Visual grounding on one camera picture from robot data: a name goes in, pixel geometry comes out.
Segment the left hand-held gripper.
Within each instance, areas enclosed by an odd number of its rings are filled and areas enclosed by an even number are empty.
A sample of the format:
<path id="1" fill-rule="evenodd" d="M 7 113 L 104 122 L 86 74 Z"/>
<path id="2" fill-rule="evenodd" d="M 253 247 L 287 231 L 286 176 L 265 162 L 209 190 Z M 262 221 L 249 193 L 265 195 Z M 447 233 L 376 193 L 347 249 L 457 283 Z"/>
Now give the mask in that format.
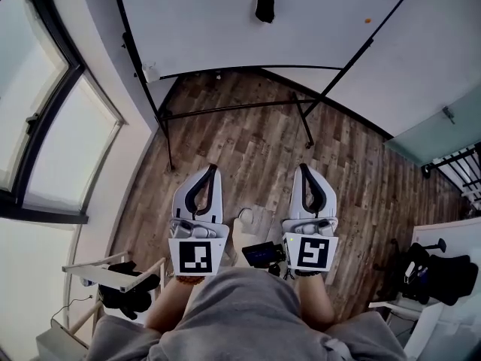
<path id="1" fill-rule="evenodd" d="M 214 164 L 190 175 L 177 188 L 172 217 L 197 217 L 201 221 L 170 221 L 168 244 L 176 276 L 217 274 L 229 234 L 227 225 L 217 224 L 223 221 L 222 205 L 222 178 Z"/>

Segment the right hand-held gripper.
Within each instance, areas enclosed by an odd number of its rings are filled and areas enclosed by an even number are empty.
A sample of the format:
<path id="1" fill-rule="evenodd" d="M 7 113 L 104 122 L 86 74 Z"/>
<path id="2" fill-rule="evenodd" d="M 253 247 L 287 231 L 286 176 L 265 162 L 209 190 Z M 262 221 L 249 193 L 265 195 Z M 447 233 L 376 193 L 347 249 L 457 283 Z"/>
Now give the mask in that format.
<path id="1" fill-rule="evenodd" d="M 295 170 L 289 218 L 282 222 L 287 266 L 300 271 L 329 271 L 337 249 L 336 193 L 325 177 L 301 163 Z"/>

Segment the black and white box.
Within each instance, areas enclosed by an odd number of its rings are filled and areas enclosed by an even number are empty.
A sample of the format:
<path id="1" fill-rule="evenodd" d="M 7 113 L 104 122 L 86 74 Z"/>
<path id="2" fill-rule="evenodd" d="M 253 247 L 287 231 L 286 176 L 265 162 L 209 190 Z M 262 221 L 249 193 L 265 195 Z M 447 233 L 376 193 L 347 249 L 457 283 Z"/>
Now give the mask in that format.
<path id="1" fill-rule="evenodd" d="M 272 23 L 275 18 L 275 0 L 256 0 L 256 18 L 263 23 Z"/>

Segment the person's left forearm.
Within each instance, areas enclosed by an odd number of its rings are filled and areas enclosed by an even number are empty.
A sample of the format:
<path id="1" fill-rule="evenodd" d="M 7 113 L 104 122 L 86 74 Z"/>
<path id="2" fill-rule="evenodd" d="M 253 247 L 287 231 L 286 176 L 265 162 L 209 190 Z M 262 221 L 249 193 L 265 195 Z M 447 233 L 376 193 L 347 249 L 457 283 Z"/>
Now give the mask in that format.
<path id="1" fill-rule="evenodd" d="M 153 303 L 144 327 L 165 333 L 173 330 L 182 320 L 194 287 L 204 277 L 179 276 L 171 279 Z"/>

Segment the person's right forearm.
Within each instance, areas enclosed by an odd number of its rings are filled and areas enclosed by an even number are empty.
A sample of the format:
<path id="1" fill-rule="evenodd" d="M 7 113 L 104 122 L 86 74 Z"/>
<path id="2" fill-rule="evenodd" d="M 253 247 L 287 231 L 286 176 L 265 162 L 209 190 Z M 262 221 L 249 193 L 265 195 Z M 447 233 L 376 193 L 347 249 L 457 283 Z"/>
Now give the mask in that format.
<path id="1" fill-rule="evenodd" d="M 312 329 L 325 331 L 334 323 L 335 313 L 321 274 L 302 275 L 297 286 L 302 320 Z"/>

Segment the beige trousers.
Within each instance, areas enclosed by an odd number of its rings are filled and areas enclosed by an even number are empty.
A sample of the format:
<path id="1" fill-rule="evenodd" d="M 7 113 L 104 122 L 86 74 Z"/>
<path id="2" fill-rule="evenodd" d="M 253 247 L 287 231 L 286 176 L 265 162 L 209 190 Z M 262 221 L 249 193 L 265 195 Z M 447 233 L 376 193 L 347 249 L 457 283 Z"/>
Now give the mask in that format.
<path id="1" fill-rule="evenodd" d="M 249 268 L 250 265 L 244 256 L 242 249 L 250 244 L 251 235 L 244 232 L 245 224 L 240 218 L 235 218 L 232 227 L 233 248 L 237 255 L 234 267 Z"/>

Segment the black device with screen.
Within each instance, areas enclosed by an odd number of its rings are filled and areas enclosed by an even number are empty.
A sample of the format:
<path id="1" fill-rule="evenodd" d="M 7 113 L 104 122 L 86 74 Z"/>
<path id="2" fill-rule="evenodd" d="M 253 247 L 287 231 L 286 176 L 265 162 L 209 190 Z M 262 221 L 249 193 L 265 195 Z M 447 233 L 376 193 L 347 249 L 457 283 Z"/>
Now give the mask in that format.
<path id="1" fill-rule="evenodd" d="M 243 247 L 241 251 L 253 268 L 269 268 L 286 260 L 282 244 L 274 244 L 272 241 Z"/>

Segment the grey hoodie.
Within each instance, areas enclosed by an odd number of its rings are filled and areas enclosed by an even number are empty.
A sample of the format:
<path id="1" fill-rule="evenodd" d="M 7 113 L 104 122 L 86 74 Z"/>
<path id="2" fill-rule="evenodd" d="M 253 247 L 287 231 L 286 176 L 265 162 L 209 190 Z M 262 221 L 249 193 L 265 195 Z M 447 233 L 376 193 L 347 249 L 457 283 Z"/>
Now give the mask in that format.
<path id="1" fill-rule="evenodd" d="M 407 361 L 375 311 L 325 331 L 301 317 L 298 286 L 254 268 L 227 268 L 189 298 L 165 333 L 118 317 L 99 320 L 86 361 Z"/>

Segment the white wooden chair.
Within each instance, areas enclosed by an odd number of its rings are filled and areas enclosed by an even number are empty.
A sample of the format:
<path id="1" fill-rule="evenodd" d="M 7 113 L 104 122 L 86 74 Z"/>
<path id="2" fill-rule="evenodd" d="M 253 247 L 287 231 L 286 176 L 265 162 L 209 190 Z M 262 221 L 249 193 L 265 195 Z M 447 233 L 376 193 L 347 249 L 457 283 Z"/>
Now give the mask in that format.
<path id="1" fill-rule="evenodd" d="M 73 265 L 65 265 L 62 267 L 62 271 L 69 275 L 75 275 L 79 278 L 86 279 L 97 283 L 98 285 L 106 286 L 118 290 L 121 293 L 127 293 L 137 287 L 142 281 L 146 280 L 150 275 L 158 275 L 160 278 L 160 283 L 157 288 L 149 291 L 151 299 L 154 300 L 161 291 L 165 288 L 165 263 L 166 258 L 162 257 L 160 260 L 155 262 L 148 270 L 141 272 L 140 275 L 125 275 L 119 272 L 114 272 L 108 269 L 106 266 L 111 262 L 115 262 L 117 259 L 121 259 L 124 263 L 127 259 L 130 259 L 130 254 L 128 251 L 123 251 L 121 253 L 115 254 L 113 256 L 106 257 L 93 262 L 78 263 Z M 78 330 L 97 313 L 99 309 L 103 309 L 102 302 L 96 302 L 93 307 L 91 307 L 86 313 L 80 316 L 79 320 L 70 325 L 68 332 L 71 335 L 75 335 Z M 147 313 L 152 310 L 149 308 L 145 312 L 141 312 L 140 318 L 137 318 L 133 322 L 136 324 L 144 324 L 147 317 Z"/>

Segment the frosted glass panel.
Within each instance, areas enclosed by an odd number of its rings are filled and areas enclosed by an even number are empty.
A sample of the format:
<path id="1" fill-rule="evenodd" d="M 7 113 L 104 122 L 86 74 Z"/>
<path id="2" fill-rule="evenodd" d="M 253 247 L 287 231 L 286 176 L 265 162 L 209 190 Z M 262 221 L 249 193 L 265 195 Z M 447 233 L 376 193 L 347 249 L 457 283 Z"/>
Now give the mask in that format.
<path id="1" fill-rule="evenodd" d="M 454 113 L 455 125 L 441 110 L 385 145 L 421 167 L 481 142 L 481 84 L 447 106 Z"/>

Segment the white plastic corner holder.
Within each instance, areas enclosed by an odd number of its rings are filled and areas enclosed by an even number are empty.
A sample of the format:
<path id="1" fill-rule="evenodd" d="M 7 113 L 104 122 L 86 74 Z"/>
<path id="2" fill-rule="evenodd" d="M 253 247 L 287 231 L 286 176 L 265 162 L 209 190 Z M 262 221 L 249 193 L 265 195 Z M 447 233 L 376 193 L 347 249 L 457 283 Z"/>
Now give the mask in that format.
<path id="1" fill-rule="evenodd" d="M 155 63 L 143 63 L 142 72 L 144 73 L 144 77 L 147 83 L 156 82 L 161 78 L 161 74 L 157 69 Z"/>

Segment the black metal railing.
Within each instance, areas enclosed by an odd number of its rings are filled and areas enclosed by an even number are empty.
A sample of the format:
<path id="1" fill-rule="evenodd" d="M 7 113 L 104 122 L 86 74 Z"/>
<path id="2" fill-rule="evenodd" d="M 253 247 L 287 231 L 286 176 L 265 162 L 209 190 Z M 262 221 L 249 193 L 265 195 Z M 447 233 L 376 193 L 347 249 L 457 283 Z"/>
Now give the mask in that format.
<path id="1" fill-rule="evenodd" d="M 476 209 L 481 209 L 481 142 L 423 165 L 424 178 L 439 171 L 461 191 Z"/>

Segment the black bag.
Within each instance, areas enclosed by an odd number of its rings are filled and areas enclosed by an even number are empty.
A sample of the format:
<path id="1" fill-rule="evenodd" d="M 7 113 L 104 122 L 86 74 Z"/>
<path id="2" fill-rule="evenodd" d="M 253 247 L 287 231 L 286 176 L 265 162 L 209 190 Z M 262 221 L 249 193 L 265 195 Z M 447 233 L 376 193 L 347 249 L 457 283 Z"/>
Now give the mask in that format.
<path id="1" fill-rule="evenodd" d="M 430 250 L 446 250 L 446 242 L 440 239 L 434 245 L 413 243 L 402 258 L 396 279 L 398 291 L 404 298 L 422 305 L 431 299 L 453 306 L 474 289 L 479 267 L 468 255 L 441 257 Z"/>

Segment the black framed window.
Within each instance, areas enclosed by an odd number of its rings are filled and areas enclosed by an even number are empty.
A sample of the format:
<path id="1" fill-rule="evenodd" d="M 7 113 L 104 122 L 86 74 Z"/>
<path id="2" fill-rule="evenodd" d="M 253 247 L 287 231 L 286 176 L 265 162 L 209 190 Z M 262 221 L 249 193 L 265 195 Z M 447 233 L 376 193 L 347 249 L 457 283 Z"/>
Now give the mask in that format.
<path id="1" fill-rule="evenodd" d="M 59 172 L 53 134 L 68 115 L 94 110 L 106 126 L 101 144 L 68 143 L 60 159 L 94 158 L 80 173 L 74 198 L 53 195 Z M 68 34 L 53 0 L 0 0 L 0 217 L 83 225 L 94 183 L 123 118 L 104 94 Z M 51 184 L 42 187 L 41 172 Z"/>

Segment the white desk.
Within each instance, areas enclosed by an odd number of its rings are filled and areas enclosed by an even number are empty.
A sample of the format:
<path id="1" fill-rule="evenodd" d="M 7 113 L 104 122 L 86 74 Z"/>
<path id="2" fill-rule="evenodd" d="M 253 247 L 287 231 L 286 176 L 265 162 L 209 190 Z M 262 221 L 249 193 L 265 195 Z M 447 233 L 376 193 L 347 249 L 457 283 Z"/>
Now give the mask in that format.
<path id="1" fill-rule="evenodd" d="M 396 279 L 405 253 L 413 243 L 428 246 L 440 239 L 446 242 L 446 250 L 429 253 L 441 257 L 468 255 L 478 265 L 473 292 L 453 306 L 434 299 L 422 305 L 404 298 Z M 374 266 L 384 280 L 377 300 L 368 307 L 381 313 L 409 361 L 481 361 L 481 217 L 417 226 L 410 246 L 405 251 L 396 250 L 385 265 Z"/>

